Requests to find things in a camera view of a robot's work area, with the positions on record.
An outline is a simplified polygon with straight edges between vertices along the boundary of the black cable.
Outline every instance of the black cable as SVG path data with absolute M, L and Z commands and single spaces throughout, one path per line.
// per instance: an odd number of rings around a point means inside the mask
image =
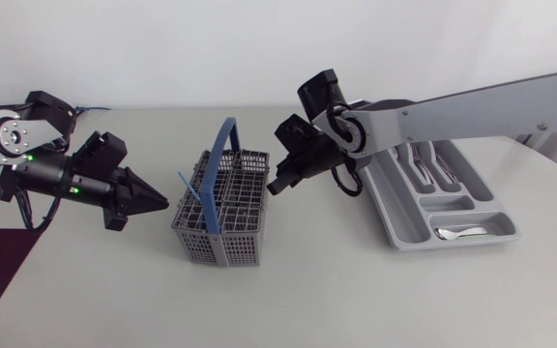
M 328 100 L 328 105 L 326 106 L 326 117 L 328 118 L 328 124 L 330 124 L 330 128 L 343 140 L 350 142 L 348 140 L 349 132 L 343 131 L 338 125 L 337 119 L 335 118 L 335 105 L 337 105 L 337 102 L 335 102 L 335 85 L 333 83 L 328 84 L 326 97 Z
M 53 221 L 55 213 L 57 213 L 57 208 L 59 208 L 59 202 L 61 201 L 61 197 L 55 197 L 53 199 L 53 203 L 51 203 L 50 208 L 48 209 L 48 213 L 46 213 L 46 217 L 43 217 L 43 222 L 38 225 L 38 227 L 34 227 L 34 222 L 32 221 L 31 203 L 29 201 L 27 190 L 24 188 L 16 188 L 15 198 L 16 203 L 18 203 L 18 209 L 20 210 L 20 216 L 23 218 L 25 228 L 34 234 L 40 234 L 46 230 L 49 224 Z
M 76 112 L 76 117 L 80 116 L 82 113 L 84 113 L 85 111 L 91 111 L 91 110 L 110 110 L 109 107 L 103 107 L 103 106 L 87 106 L 87 107 L 82 107 L 82 106 L 77 106 L 74 108 L 74 112 Z
M 356 197 L 363 191 L 363 181 L 360 179 L 360 175 L 358 175 L 358 173 L 356 173 L 356 172 L 351 173 L 352 179 L 354 179 L 354 182 L 356 183 L 356 189 L 353 190 L 353 189 L 347 188 L 343 184 L 343 182 L 340 180 L 340 178 L 338 176 L 336 168 L 332 168 L 330 171 L 333 173 L 333 178 L 335 178 L 335 182 L 337 183 L 338 187 L 343 192 L 347 193 L 347 195 L 352 196 L 352 197 Z

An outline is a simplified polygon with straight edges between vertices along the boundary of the spoon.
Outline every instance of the spoon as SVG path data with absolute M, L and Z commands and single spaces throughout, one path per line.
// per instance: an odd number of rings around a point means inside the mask
M 476 235 L 486 235 L 487 230 L 482 227 L 471 227 L 459 232 L 453 232 L 449 230 L 445 230 L 443 228 L 434 228 L 433 232 L 435 235 L 441 239 L 446 241 L 454 241 L 459 237 L 467 237 L 467 236 L 476 236 Z

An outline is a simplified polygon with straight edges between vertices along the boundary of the cutlery tray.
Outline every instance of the cutlery tray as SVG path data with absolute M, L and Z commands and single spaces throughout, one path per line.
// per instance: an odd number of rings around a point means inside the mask
M 451 140 L 401 144 L 374 155 L 359 173 L 398 249 L 476 246 L 520 237 L 500 201 Z M 442 240 L 433 232 L 477 226 L 487 235 Z

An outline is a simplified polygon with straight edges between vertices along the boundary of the basket handle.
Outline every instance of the basket handle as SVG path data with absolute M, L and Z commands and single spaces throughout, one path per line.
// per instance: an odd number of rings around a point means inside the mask
M 227 117 L 219 131 L 219 136 L 214 142 L 214 147 L 210 153 L 208 164 L 201 182 L 201 205 L 205 216 L 205 224 L 210 234 L 220 234 L 219 216 L 217 215 L 217 202 L 214 197 L 214 185 L 219 174 L 220 157 L 222 149 L 227 142 L 227 136 L 231 140 L 231 150 L 233 152 L 240 151 L 240 140 L 238 139 L 238 128 L 236 127 L 236 119 Z

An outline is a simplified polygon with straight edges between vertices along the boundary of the table surface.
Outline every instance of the table surface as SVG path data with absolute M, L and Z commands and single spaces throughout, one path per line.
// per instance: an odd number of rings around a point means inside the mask
M 368 193 L 330 173 L 269 196 L 259 267 L 192 264 L 171 221 L 201 151 L 235 116 L 246 149 L 286 151 L 273 133 L 298 108 L 92 111 L 126 141 L 122 165 L 165 195 L 164 211 L 103 229 L 100 208 L 62 201 L 0 301 L 0 347 L 557 346 L 557 165 L 508 138 L 456 142 L 507 208 L 519 241 L 393 249 Z M 35 219 L 50 197 L 32 195 Z M 0 202 L 0 227 L 21 227 Z

